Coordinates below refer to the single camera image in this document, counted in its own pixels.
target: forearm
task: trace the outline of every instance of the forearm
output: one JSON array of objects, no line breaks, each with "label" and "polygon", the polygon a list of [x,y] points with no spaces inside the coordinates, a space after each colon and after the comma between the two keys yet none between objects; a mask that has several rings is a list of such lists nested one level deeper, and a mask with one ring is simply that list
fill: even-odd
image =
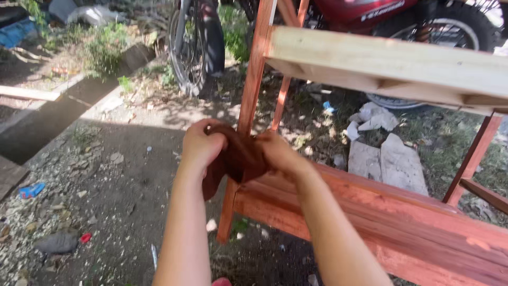
[{"label": "forearm", "polygon": [[392,285],[313,167],[297,190],[325,285]]},{"label": "forearm", "polygon": [[153,281],[155,286],[211,283],[202,177],[197,173],[184,165],[178,169]]}]

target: dirt ground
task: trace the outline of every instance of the dirt ground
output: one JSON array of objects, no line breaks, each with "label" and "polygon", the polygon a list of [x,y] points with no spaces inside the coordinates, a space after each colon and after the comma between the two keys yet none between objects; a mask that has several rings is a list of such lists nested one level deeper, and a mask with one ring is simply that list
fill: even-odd
[{"label": "dirt ground", "polygon": [[[161,246],[184,132],[206,117],[234,126],[245,77],[244,64],[232,65],[205,97],[188,99],[175,87],[160,84],[164,64],[158,59],[140,70],[131,78],[132,92],[115,89],[25,164],[31,173],[22,185],[45,182],[46,187],[31,199],[20,199],[15,191],[0,204],[0,228],[9,226],[9,237],[0,244],[1,285],[24,278],[30,285],[151,284],[150,247]],[[254,134],[271,122],[280,81],[280,75],[269,71],[263,77]],[[331,94],[318,99],[310,95],[320,89]],[[337,109],[334,113],[323,112],[326,100]],[[293,80],[280,132],[302,155],[333,166],[334,155],[347,158],[343,130],[365,102],[358,92]],[[440,108],[396,116],[401,125],[393,132],[418,149],[429,193],[441,198],[482,116]],[[506,173],[506,129],[501,128],[481,164],[485,170],[475,177],[500,193],[504,179],[488,175]],[[367,131],[360,140],[378,147],[387,135]],[[451,154],[446,160],[443,150]],[[224,187],[223,182],[206,203],[210,226],[218,225]],[[472,217],[506,226],[503,215],[470,196],[461,207]],[[213,278],[227,277],[233,285],[309,285],[309,275],[315,274],[322,285],[308,242],[238,215],[228,244],[219,245],[216,230],[210,229]],[[38,239],[71,230],[91,233],[91,240],[70,255],[33,250]],[[394,284],[410,285],[396,277]]]}]

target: hand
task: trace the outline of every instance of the hand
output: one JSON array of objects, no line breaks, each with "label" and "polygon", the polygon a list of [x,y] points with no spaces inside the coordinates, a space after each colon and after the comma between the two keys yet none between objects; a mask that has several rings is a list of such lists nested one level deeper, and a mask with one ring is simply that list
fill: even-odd
[{"label": "hand", "polygon": [[183,138],[183,152],[180,167],[190,168],[204,177],[206,167],[217,158],[220,151],[228,145],[223,134],[206,135],[208,126],[220,124],[217,119],[202,119],[192,124]]},{"label": "hand", "polygon": [[272,130],[267,130],[256,137],[258,145],[265,155],[268,164],[285,176],[296,179],[299,174],[312,170],[312,164],[291,149],[289,144]]}]

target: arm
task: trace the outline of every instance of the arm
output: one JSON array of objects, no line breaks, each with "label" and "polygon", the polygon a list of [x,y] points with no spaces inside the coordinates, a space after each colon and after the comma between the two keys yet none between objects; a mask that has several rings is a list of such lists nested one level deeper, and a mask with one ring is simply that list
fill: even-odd
[{"label": "arm", "polygon": [[258,138],[268,163],[296,184],[325,285],[392,285],[312,164],[272,131]]},{"label": "arm", "polygon": [[171,191],[166,229],[153,286],[210,285],[210,260],[205,202],[201,184],[206,167],[226,145],[222,134],[207,136],[205,128],[219,121],[201,120],[187,130],[183,153]]}]

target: brown rag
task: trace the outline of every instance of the brown rag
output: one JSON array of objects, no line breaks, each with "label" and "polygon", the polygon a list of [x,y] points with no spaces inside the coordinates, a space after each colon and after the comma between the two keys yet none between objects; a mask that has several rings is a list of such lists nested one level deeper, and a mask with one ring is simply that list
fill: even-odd
[{"label": "brown rag", "polygon": [[262,151],[254,144],[252,137],[242,137],[227,124],[219,124],[205,131],[207,135],[222,133],[228,140],[228,147],[208,166],[203,179],[203,197],[211,199],[217,192],[224,175],[237,183],[255,179],[267,171]]}]

